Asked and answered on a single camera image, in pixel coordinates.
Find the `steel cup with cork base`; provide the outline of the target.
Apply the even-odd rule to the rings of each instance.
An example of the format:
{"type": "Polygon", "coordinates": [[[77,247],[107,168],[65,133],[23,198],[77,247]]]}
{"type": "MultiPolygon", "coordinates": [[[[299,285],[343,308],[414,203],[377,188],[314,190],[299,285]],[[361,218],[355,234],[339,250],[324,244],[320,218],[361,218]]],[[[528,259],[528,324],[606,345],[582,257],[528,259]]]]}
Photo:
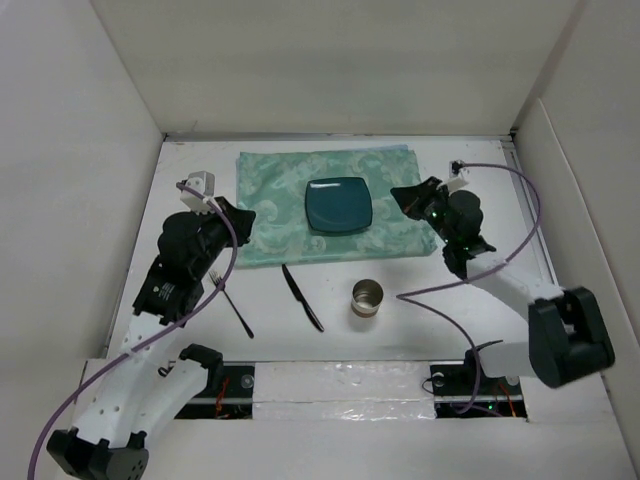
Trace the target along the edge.
{"type": "Polygon", "coordinates": [[[362,279],[352,288],[351,308],[360,317],[373,317],[378,313],[383,299],[384,290],[377,281],[362,279]]]}

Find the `black table knife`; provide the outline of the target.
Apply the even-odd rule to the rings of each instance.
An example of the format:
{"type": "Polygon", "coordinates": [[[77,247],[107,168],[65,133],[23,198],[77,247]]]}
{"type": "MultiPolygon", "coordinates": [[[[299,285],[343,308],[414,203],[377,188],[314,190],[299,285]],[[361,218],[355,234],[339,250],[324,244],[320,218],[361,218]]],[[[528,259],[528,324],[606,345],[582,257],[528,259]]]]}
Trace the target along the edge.
{"type": "Polygon", "coordinates": [[[307,299],[303,295],[303,293],[300,290],[298,284],[294,280],[289,268],[285,264],[282,264],[281,265],[281,270],[282,270],[284,279],[285,279],[285,281],[286,281],[291,293],[293,294],[295,300],[298,303],[301,304],[301,306],[302,306],[302,308],[303,308],[303,310],[305,312],[305,315],[307,316],[307,318],[309,319],[311,324],[314,326],[314,328],[316,330],[318,330],[319,332],[323,333],[325,331],[324,326],[321,324],[321,322],[318,319],[317,315],[315,314],[315,312],[311,308],[309,302],[307,301],[307,299]]]}

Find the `green patterned cloth placemat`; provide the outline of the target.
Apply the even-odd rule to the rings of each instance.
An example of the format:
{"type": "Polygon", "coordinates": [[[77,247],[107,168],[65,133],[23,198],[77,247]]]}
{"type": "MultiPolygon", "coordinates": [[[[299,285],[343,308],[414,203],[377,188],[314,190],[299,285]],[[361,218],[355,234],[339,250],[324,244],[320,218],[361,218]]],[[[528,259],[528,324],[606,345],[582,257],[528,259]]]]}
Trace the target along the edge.
{"type": "Polygon", "coordinates": [[[425,222],[403,215],[390,191],[420,183],[416,154],[405,145],[379,149],[240,154],[236,162],[239,208],[256,219],[237,265],[328,263],[428,256],[438,248],[425,222]],[[370,227],[351,235],[322,235],[308,226],[304,208],[311,180],[360,177],[371,194],[370,227]]]}

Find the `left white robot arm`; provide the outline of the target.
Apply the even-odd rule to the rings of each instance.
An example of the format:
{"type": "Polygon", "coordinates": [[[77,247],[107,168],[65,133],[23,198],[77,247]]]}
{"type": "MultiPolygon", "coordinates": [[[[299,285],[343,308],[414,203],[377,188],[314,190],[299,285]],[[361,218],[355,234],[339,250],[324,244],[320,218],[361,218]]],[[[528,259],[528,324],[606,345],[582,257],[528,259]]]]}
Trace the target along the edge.
{"type": "Polygon", "coordinates": [[[157,434],[196,395],[212,396],[224,380],[223,356],[190,344],[161,374],[186,322],[210,301],[203,279],[224,249],[249,241],[256,214],[224,197],[196,199],[163,223],[158,254],[133,303],[116,359],[82,384],[98,388],[77,421],[52,432],[46,450],[76,479],[139,479],[157,434]]]}

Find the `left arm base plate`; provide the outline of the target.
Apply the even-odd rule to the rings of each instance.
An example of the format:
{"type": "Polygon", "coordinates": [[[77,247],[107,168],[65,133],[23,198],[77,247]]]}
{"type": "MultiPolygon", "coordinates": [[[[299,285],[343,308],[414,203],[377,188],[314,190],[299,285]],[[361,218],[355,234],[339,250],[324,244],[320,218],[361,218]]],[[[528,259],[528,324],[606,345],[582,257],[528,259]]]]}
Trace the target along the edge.
{"type": "Polygon", "coordinates": [[[221,380],[191,399],[175,416],[180,420],[253,418],[254,364],[226,365],[221,380]]]}

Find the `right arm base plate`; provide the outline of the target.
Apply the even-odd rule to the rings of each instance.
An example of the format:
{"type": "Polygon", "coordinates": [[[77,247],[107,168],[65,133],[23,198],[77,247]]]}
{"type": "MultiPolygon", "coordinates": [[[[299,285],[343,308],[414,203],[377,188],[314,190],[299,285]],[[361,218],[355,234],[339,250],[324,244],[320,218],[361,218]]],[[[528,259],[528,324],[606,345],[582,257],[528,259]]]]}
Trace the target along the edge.
{"type": "Polygon", "coordinates": [[[437,419],[518,418],[527,410],[518,380],[488,378],[461,362],[436,362],[422,381],[423,391],[433,397],[437,419]]]}

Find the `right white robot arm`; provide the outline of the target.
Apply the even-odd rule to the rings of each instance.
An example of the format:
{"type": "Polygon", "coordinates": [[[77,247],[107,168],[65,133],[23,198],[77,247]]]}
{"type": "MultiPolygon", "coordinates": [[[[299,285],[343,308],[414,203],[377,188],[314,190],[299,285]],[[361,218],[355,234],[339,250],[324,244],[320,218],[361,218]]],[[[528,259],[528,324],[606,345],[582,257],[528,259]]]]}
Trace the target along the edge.
{"type": "Polygon", "coordinates": [[[615,363],[595,295],[584,287],[563,289],[511,264],[481,235],[481,201],[474,193],[452,191],[435,177],[391,194],[410,219],[425,221],[443,240],[449,271],[509,307],[528,328],[523,342],[487,343],[462,369],[462,381],[483,394],[500,377],[535,377],[559,388],[615,363]]]}

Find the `black metal fork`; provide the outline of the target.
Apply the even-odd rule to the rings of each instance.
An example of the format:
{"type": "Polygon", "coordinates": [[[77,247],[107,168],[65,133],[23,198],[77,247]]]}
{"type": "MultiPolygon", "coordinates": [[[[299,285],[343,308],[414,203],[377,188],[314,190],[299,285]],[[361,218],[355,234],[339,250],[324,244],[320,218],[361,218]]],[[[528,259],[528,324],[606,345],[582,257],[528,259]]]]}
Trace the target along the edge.
{"type": "Polygon", "coordinates": [[[209,271],[208,272],[208,276],[209,276],[210,281],[213,283],[213,285],[220,288],[221,292],[225,296],[226,300],[229,302],[229,305],[231,306],[232,310],[234,311],[235,315],[237,316],[238,320],[240,321],[240,323],[241,323],[245,333],[247,334],[247,336],[250,339],[254,339],[255,338],[255,334],[254,334],[253,330],[251,329],[249,324],[244,319],[243,315],[238,310],[237,306],[235,305],[235,303],[232,300],[232,298],[230,297],[230,295],[226,292],[226,287],[222,286],[222,277],[215,270],[209,271]]]}

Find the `teal square plate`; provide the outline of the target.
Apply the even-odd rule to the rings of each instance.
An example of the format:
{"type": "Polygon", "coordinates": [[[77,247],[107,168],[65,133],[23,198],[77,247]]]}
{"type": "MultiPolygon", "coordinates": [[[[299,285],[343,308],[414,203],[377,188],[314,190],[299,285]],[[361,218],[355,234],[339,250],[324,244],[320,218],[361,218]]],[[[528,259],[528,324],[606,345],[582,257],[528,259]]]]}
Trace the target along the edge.
{"type": "Polygon", "coordinates": [[[373,222],[372,198],[362,177],[309,181],[304,209],[309,230],[319,235],[353,235],[365,231],[373,222]]]}

